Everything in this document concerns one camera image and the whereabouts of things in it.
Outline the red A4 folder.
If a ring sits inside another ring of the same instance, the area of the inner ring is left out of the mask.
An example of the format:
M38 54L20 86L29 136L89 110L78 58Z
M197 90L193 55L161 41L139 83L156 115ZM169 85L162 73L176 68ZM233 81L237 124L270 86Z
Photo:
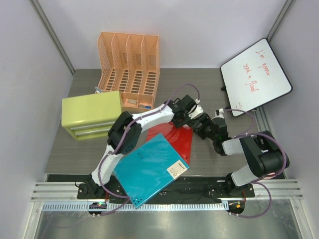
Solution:
M183 160L190 164L193 131L189 126L176 128L172 122L159 124L148 130L146 142L158 134L162 134Z

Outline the blue and grey marker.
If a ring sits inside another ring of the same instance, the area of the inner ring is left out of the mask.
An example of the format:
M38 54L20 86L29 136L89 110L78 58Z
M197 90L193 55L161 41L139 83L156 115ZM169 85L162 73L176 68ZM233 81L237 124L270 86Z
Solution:
M143 108L143 109L151 109L151 106L148 105L139 105L139 108Z

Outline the small white eraser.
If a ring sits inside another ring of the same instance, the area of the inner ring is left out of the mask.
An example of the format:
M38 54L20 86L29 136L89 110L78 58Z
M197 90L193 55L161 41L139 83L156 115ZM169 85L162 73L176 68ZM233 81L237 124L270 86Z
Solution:
M137 100L133 100L133 99L128 99L128 103L130 103L130 104L137 104L138 101L137 101Z

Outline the teal A4 folder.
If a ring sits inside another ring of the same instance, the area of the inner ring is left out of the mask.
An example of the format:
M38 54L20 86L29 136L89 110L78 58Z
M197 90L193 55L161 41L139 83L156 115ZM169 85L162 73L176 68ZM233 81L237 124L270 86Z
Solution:
M189 169L162 134L125 156L114 175L137 209Z

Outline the orange plastic file organizer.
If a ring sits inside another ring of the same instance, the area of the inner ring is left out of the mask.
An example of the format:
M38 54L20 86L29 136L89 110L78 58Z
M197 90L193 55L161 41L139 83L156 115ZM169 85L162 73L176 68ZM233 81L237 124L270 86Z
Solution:
M145 112L154 108L160 77L158 35L101 32L97 40L101 65L98 88L119 91L127 111ZM128 103L137 100L137 104ZM139 108L151 106L151 109Z

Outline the blue white pen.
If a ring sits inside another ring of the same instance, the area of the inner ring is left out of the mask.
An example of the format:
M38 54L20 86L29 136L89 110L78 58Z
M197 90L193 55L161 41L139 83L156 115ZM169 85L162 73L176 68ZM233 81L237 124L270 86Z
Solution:
M95 93L99 94L99 93L102 93L102 92L103 92L103 91L102 91L100 88L95 87Z

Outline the green metal drawer cabinet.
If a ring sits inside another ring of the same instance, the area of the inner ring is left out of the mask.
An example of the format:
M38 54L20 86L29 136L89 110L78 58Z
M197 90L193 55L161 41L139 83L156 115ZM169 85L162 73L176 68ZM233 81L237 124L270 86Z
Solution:
M62 127L76 140L107 136L122 113L119 91L95 93L62 100Z

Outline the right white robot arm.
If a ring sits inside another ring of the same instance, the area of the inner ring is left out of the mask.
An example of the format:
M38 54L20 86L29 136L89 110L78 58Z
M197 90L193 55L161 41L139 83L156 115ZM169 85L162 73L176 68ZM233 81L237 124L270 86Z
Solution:
M281 173L290 165L289 157L269 131L231 138L226 121L221 113L210 118L206 113L192 119L189 123L193 132L201 139L210 139L214 150L221 156L243 154L247 163L237 171L229 173L225 180L225 191L237 197L248 191L252 182Z

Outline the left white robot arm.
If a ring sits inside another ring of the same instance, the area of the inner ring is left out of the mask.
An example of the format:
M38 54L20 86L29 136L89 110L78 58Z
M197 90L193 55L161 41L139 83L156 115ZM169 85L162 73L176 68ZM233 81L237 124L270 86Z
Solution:
M120 162L137 145L140 135L159 124L172 122L176 128L192 123L203 113L200 98L186 95L180 100L167 100L159 107L139 114L125 111L120 114L108 132L105 152L86 182L87 191L96 199L106 193L106 184Z

